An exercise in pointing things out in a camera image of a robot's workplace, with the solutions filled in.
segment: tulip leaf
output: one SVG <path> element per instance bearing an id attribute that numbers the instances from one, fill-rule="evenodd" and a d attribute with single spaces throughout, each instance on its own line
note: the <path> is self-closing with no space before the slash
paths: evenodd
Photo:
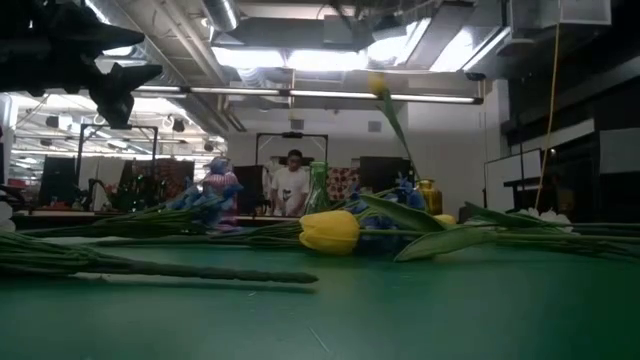
<path id="1" fill-rule="evenodd" d="M 495 232 L 461 226 L 441 232 L 425 234 L 407 245 L 394 259 L 396 262 L 426 259 L 447 254 L 469 246 L 495 240 Z"/>
<path id="2" fill-rule="evenodd" d="M 413 162 L 413 158 L 411 157 L 411 152 L 409 152 L 409 145 L 407 145 L 407 139 L 404 137 L 404 132 L 402 131 L 402 125 L 398 121 L 398 117 L 396 116 L 396 110 L 393 108 L 393 100 L 391 100 L 391 93 L 389 89 L 386 89 L 381 94 L 382 100 L 384 101 L 384 107 L 380 109 L 384 116 L 389 120 L 389 124 L 393 128 L 393 131 L 396 133 L 396 136 L 404 146 L 404 150 L 407 152 L 407 156 L 409 157 L 409 161 L 411 161 L 411 166 L 413 167 L 413 171 L 416 173 L 416 178 L 421 179 L 418 174 L 418 168 L 416 167 L 416 163 Z"/>
<path id="3" fill-rule="evenodd" d="M 398 225 L 416 231 L 434 232 L 446 230 L 451 225 L 438 221 L 424 211 L 415 210 L 393 201 L 380 199 L 371 195 L 360 195 L 360 198 L 381 215 L 390 217 Z"/>
<path id="4" fill-rule="evenodd" d="M 545 221 L 538 220 L 532 216 L 515 216 L 504 214 L 498 211 L 493 211 L 489 209 L 482 208 L 478 205 L 472 204 L 470 202 L 465 203 L 467 209 L 471 211 L 472 216 L 480 216 L 484 219 L 489 219 L 492 222 L 496 223 L 498 226 L 503 227 L 517 227 L 517 228 L 527 228 L 527 227 L 538 227 L 538 226 L 548 226 L 549 224 Z"/>

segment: table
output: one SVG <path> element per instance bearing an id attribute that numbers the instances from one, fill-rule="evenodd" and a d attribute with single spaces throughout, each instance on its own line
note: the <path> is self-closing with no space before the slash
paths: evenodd
<path id="1" fill-rule="evenodd" d="M 626 262 L 494 247 L 404 264 L 294 250 L 105 252 L 321 280 L 2 280 L 0 358 L 640 358 L 640 266 Z"/>

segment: yellow bottle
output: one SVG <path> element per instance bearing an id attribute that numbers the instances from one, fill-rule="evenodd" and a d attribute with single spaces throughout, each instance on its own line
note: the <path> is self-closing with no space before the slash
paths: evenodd
<path id="1" fill-rule="evenodd" d="M 427 203 L 429 214 L 442 214 L 442 193 L 433 185 L 435 180 L 425 179 L 418 181 L 417 190 L 420 191 L 424 201 Z"/>

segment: bottle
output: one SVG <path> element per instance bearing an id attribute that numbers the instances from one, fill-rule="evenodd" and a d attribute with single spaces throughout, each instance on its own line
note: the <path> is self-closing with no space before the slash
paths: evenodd
<path id="1" fill-rule="evenodd" d="M 315 214 L 331 207 L 327 192 L 327 163 L 314 161 L 311 163 L 311 190 L 305 206 L 305 214 Z"/>
<path id="2" fill-rule="evenodd" d="M 442 193 L 434 186 L 435 180 L 425 179 L 418 182 L 416 188 L 424 197 L 427 212 L 431 215 L 442 214 Z"/>

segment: yellow cable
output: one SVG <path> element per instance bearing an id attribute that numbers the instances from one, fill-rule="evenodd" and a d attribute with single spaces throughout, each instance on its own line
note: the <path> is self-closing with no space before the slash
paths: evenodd
<path id="1" fill-rule="evenodd" d="M 546 145 L 544 147 L 544 155 L 542 156 L 542 169 L 540 170 L 540 182 L 538 184 L 538 193 L 536 194 L 535 209 L 538 210 L 538 204 L 540 203 L 540 194 L 542 193 L 542 183 L 544 179 L 544 172 L 547 168 L 547 156 L 549 153 L 549 147 L 551 146 L 551 127 L 553 125 L 553 113 L 556 104 L 556 77 L 558 75 L 558 49 L 560 47 L 560 21 L 562 20 L 562 0 L 558 0 L 559 16 L 558 23 L 556 24 L 556 44 L 553 54 L 553 74 L 551 77 L 551 104 L 549 105 L 549 123 L 547 124 L 547 136 Z"/>

